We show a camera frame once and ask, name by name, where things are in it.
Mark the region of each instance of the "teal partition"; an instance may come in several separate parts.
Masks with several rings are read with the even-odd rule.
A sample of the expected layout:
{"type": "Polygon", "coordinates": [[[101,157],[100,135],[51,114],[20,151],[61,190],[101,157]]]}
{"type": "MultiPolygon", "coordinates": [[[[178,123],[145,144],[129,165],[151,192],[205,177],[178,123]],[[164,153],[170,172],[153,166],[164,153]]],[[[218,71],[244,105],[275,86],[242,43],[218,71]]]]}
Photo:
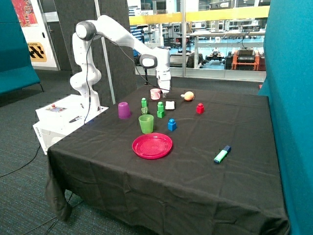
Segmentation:
{"type": "Polygon", "coordinates": [[[0,42],[0,94],[39,83],[11,0],[1,0],[0,42]]]}
{"type": "Polygon", "coordinates": [[[313,4],[272,0],[265,36],[276,148],[292,235],[313,234],[313,4]]]}

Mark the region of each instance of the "green cup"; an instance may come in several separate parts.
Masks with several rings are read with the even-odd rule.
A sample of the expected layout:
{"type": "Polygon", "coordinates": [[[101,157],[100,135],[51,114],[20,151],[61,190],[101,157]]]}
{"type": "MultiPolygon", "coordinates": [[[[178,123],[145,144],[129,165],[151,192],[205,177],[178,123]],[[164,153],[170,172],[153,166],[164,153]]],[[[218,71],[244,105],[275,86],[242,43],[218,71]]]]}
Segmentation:
{"type": "Polygon", "coordinates": [[[150,114],[144,114],[139,117],[139,124],[143,134],[153,132],[154,117],[150,114]]]}

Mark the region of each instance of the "pink cup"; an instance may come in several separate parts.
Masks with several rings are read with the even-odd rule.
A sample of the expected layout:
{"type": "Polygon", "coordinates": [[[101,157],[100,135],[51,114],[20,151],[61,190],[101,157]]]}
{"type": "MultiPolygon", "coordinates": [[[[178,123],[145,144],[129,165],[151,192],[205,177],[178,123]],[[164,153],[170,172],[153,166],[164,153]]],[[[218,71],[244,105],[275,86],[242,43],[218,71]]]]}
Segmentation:
{"type": "Polygon", "coordinates": [[[131,117],[131,110],[127,102],[121,102],[118,104],[118,117],[120,119],[127,119],[131,117]]]}
{"type": "Polygon", "coordinates": [[[158,100],[161,98],[161,90],[159,88],[151,89],[150,90],[151,99],[158,100]]]}

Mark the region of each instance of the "yellow beam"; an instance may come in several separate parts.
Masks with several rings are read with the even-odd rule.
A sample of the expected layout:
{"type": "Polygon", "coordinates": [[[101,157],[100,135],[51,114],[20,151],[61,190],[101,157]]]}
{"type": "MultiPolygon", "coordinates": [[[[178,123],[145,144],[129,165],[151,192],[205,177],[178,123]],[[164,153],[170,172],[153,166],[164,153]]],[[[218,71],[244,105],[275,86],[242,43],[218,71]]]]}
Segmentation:
{"type": "MultiPolygon", "coordinates": [[[[223,10],[196,11],[187,12],[186,21],[214,21],[214,20],[231,20],[231,19],[247,19],[247,18],[266,18],[268,17],[269,6],[258,7],[239,7],[223,10]]],[[[160,23],[175,23],[182,21],[182,14],[160,14],[148,16],[130,16],[130,25],[138,24],[160,24],[160,23]]]]}
{"type": "Polygon", "coordinates": [[[238,7],[223,10],[187,12],[186,21],[215,21],[268,17],[269,6],[238,7]]]}
{"type": "Polygon", "coordinates": [[[173,23],[181,22],[182,14],[171,13],[171,14],[160,14],[160,15],[148,15],[148,16],[130,16],[130,25],[138,24],[160,24],[160,23],[173,23]]]}

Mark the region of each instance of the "highlighter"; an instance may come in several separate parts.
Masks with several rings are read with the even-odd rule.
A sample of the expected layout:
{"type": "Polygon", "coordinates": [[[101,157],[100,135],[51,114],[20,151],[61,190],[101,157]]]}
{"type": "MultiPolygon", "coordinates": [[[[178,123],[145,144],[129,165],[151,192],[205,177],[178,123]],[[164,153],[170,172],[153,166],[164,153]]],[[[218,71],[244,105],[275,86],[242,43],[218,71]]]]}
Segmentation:
{"type": "Polygon", "coordinates": [[[231,150],[230,146],[226,146],[214,159],[214,163],[220,164],[223,158],[229,153],[231,150]]]}

